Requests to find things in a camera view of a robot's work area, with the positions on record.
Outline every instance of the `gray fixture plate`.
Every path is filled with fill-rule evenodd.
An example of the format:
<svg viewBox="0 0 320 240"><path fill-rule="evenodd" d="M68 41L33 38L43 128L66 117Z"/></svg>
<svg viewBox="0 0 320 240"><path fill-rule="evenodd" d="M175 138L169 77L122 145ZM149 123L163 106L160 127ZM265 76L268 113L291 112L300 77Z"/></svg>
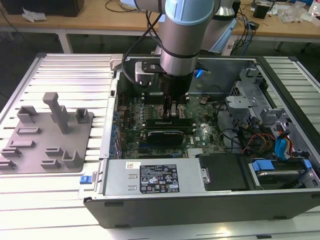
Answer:
<svg viewBox="0 0 320 240"><path fill-rule="evenodd" d="M34 123L22 124L19 121L11 138L8 140L6 148L9 148L12 141L34 141L34 147L18 147L22 153L19 157L3 157L0 155L0 162L11 160L16 166L8 169L0 169L0 174L39 174L39 173L77 173L84 166L84 159L94 114L89 112L88 123L78 123L75 113L69 113L68 134L62 134L58 124L54 123L51 113L39 112L38 115L31 116ZM39 134L18 135L17 131L21 128L39 127ZM47 156L46 148L61 148L67 151L72 157L77 151L81 158L81 164L67 168L62 161L62 156ZM41 164L42 161L56 159L60 163L60 168L46 168Z"/></svg>

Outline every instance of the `floor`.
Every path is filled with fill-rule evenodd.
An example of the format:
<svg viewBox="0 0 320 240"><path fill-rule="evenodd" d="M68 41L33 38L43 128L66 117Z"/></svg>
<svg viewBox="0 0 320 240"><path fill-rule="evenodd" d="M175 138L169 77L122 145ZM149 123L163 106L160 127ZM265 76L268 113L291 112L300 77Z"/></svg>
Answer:
<svg viewBox="0 0 320 240"><path fill-rule="evenodd" d="M60 42L55 34L24 33L23 37L13 34L14 41L0 39L0 111L8 98L16 89L20 80L28 70L33 59L40 53L62 53ZM74 53L113 54L125 53L138 39L137 36L103 36L104 45L100 45L98 35L71 35ZM311 45L304 53L301 49L305 43L285 42L280 51L275 51L276 42L253 41L247 49L246 56L296 56L300 62L312 73L318 74L320 61L320 46ZM133 51L133 54L149 54L156 47L155 42L147 37Z"/></svg>

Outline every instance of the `slotted metal surface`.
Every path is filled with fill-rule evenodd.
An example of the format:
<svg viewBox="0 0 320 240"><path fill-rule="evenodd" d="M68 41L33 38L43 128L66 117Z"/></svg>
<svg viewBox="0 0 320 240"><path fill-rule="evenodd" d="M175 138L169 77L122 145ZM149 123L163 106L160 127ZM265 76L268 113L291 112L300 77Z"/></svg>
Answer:
<svg viewBox="0 0 320 240"><path fill-rule="evenodd" d="M320 132L320 88L317 80L299 62L291 61L288 57L268 56L264 58L315 129ZM268 91L274 104L281 108L282 105L276 95L270 88Z"/></svg>
<svg viewBox="0 0 320 240"><path fill-rule="evenodd" d="M104 104L108 101L109 96L109 60L110 55L49 54L37 63L34 73L26 79L21 93L16 95L16 102L12 103L11 109L0 124L0 148L5 145L19 121L16 117L19 106L27 102L37 105L37 111L47 112L49 109L42 105L42 96L44 92L53 91L53 89L57 90L59 101L63 101L68 111L74 112L77 107L87 107L94 112L95 118L82 172L0 175L0 239L186 240L228 238L249 240L257 239L256 235L272 235L272 239L282 240L319 239L320 207L289 220L132 229L100 227L97 220L85 208L82 200L78 199L78 190L80 176L83 173L96 171L99 165L101 137L106 114ZM50 69L51 67L55 68L51 73L39 72L43 68ZM65 69L68 68L73 70L66 79ZM92 74L84 72L85 77L79 78L82 76L79 71L84 71L84 68L94 69L94 71L91 72Z"/></svg>

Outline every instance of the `circuit board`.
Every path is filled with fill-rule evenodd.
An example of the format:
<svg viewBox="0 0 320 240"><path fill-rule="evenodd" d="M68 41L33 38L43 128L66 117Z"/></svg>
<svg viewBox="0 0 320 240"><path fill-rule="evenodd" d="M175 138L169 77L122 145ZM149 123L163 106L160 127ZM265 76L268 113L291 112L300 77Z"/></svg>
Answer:
<svg viewBox="0 0 320 240"><path fill-rule="evenodd" d="M163 106L144 104L143 100L133 98L128 103L122 122L122 158L194 158L197 154L224 153L226 147L213 122L212 102L200 104L202 95L189 96L187 104L178 105L180 118L193 119L195 131L185 134L181 145L150 147L142 140L143 123L147 119L162 119Z"/></svg>

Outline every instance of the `power supply label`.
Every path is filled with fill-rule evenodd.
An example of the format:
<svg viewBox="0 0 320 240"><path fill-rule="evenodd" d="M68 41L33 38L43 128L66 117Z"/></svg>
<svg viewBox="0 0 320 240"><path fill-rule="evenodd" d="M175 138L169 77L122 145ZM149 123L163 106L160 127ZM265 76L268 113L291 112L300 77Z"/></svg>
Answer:
<svg viewBox="0 0 320 240"><path fill-rule="evenodd" d="M177 165L141 165L140 192L143 194L178 193Z"/></svg>

